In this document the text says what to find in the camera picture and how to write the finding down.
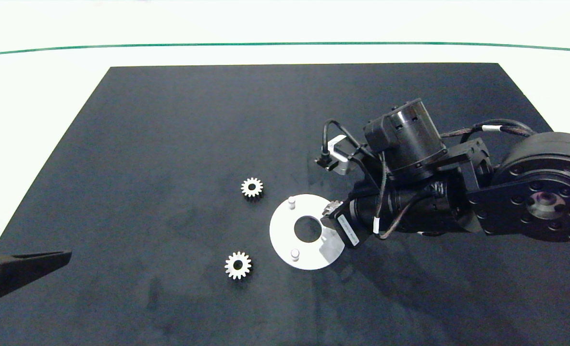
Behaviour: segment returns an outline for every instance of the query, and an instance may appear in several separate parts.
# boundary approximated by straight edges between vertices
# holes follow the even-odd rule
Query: mounting hole
[[[322,236],[322,224],[310,216],[303,216],[294,225],[296,237],[305,243],[313,243]]]

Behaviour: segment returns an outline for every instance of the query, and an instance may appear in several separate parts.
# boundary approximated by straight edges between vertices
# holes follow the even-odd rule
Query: small gear
[[[258,199],[263,196],[263,183],[257,178],[250,178],[243,181],[240,190],[246,199]]]
[[[230,259],[225,260],[225,273],[233,280],[241,279],[250,272],[250,258],[244,252],[232,252]]]

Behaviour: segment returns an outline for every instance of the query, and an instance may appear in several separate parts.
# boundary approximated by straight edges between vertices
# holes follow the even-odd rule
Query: white gear
[[[250,272],[250,258],[244,252],[232,252],[229,258],[225,260],[225,273],[229,274],[230,278],[233,280],[240,279]],[[242,263],[239,269],[234,268],[236,261],[241,261]]]
[[[245,195],[246,198],[261,197],[263,183],[257,178],[250,178],[243,181],[240,190],[243,191],[243,195]]]

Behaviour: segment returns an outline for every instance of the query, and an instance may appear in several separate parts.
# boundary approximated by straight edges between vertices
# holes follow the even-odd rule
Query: metal plate
[[[329,201],[316,195],[297,195],[283,201],[270,220],[270,241],[276,254],[292,267],[315,270],[335,261],[345,247],[338,233],[322,225],[322,212]],[[312,243],[298,239],[294,225],[309,216],[322,226],[322,235]]]

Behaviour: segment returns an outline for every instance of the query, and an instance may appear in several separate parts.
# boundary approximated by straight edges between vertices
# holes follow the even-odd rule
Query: label sticker
[[[360,239],[358,239],[356,233],[353,232],[353,229],[351,228],[351,225],[349,225],[349,221],[347,221],[347,218],[344,215],[340,215],[336,219],[338,220],[338,223],[340,223],[340,225],[343,227],[343,230],[345,230],[345,234],[347,234],[347,237],[349,237],[349,240],[351,241],[353,246],[358,245]]]

